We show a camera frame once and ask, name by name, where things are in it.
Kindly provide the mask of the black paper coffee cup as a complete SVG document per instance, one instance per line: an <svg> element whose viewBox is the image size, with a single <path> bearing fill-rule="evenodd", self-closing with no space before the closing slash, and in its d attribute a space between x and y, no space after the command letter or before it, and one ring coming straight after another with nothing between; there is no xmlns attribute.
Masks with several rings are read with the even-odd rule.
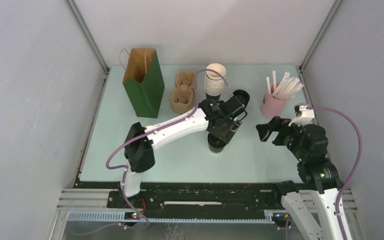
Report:
<svg viewBox="0 0 384 240"><path fill-rule="evenodd" d="M208 142L209 150L213 154L221 153L225 148L225 146L227 145L225 142L223 142L221 139L217 138L211 133L207 135L207 142Z"/></svg>

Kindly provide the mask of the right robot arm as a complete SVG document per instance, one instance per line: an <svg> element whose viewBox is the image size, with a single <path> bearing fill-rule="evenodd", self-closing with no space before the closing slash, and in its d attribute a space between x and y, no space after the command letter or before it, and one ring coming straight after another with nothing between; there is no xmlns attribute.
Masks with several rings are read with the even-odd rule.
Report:
<svg viewBox="0 0 384 240"><path fill-rule="evenodd" d="M329 141L325 129L316 124L297 125L291 119L275 116L268 123L256 125L256 130L261 142L276 132L272 144L286 147L298 160L298 175L308 188L318 220L291 180L276 184L278 191L271 194L271 204L287 210L306 240L351 240L347 219L341 214L343 184L337 168L327 157Z"/></svg>

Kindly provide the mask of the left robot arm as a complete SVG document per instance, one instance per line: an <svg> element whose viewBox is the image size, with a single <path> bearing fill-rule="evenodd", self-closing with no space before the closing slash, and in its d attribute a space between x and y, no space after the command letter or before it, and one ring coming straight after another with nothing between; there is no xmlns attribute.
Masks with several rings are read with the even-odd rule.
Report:
<svg viewBox="0 0 384 240"><path fill-rule="evenodd" d="M227 101L205 99L191 111L162 123L148 126L142 126L139 122L133 124L125 140L127 168L120 182L122 192L118 201L125 208L136 206L143 175L155 165L156 150L179 138L202 131L228 144L247 114L246 105L232 96Z"/></svg>

